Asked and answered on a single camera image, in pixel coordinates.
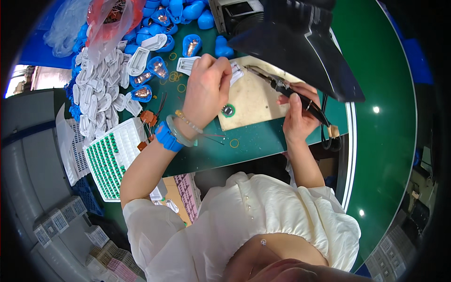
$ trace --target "plastic bag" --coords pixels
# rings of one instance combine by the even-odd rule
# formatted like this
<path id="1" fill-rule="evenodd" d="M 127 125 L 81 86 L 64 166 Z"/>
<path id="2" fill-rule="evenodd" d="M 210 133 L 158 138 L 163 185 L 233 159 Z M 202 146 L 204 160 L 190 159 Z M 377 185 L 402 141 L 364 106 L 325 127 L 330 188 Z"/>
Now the plastic bag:
<path id="1" fill-rule="evenodd" d="M 86 22 L 86 13 L 91 0 L 66 0 L 55 13 L 52 26 L 42 39 L 52 47 L 52 54 L 64 58 L 72 54 L 77 34 Z"/>
<path id="2" fill-rule="evenodd" d="M 119 20 L 104 23 L 111 9 L 118 3 L 124 3 L 122 14 L 117 12 L 115 17 Z M 86 46 L 88 57 L 94 65 L 98 65 L 126 33 L 135 28 L 143 18 L 143 8 L 146 0 L 93 0 L 87 12 L 87 23 L 90 26 Z"/>

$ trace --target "woman's right hand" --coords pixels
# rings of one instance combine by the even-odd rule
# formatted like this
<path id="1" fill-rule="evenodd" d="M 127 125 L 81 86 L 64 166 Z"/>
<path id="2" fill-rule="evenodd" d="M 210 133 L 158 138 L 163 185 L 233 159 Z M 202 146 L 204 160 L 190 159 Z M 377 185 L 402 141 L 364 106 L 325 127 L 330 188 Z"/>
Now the woman's right hand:
<path id="1" fill-rule="evenodd" d="M 311 99 L 320 107 L 316 88 L 302 82 L 290 83 L 290 87 L 297 93 Z M 286 96 L 280 95 L 277 101 L 279 105 L 290 103 L 290 109 L 286 113 L 283 124 L 283 132 L 287 143 L 291 145 L 305 142 L 307 136 L 321 124 L 310 112 L 302 108 L 301 99 L 297 93 L 291 94 L 289 99 Z"/>

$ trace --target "orange component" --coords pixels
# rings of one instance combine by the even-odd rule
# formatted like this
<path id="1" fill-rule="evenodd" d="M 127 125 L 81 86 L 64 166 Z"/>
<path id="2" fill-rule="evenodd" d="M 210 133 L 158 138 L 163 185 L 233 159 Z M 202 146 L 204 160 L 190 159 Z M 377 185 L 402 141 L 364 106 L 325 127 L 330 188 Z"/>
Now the orange component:
<path id="1" fill-rule="evenodd" d="M 152 120 L 149 122 L 150 127 L 156 124 L 156 116 L 153 116 Z"/>
<path id="2" fill-rule="evenodd" d="M 143 111 L 140 115 L 142 121 L 151 122 L 155 115 L 151 111 Z"/>
<path id="3" fill-rule="evenodd" d="M 144 150 L 145 147 L 147 147 L 147 143 L 146 142 L 141 142 L 138 144 L 138 150 L 141 152 L 142 150 Z"/>

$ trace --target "blue watch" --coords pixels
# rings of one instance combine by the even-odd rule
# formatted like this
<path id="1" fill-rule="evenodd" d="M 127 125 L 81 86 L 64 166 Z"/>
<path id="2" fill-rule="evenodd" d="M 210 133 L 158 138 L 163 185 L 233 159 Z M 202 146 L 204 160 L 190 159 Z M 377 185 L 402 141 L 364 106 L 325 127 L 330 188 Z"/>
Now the blue watch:
<path id="1" fill-rule="evenodd" d="M 166 150 L 178 152 L 184 147 L 184 145 L 177 142 L 177 138 L 171 134 L 168 124 L 165 120 L 160 122 L 157 129 L 155 130 L 155 137 L 158 142 L 163 144 L 163 147 Z"/>

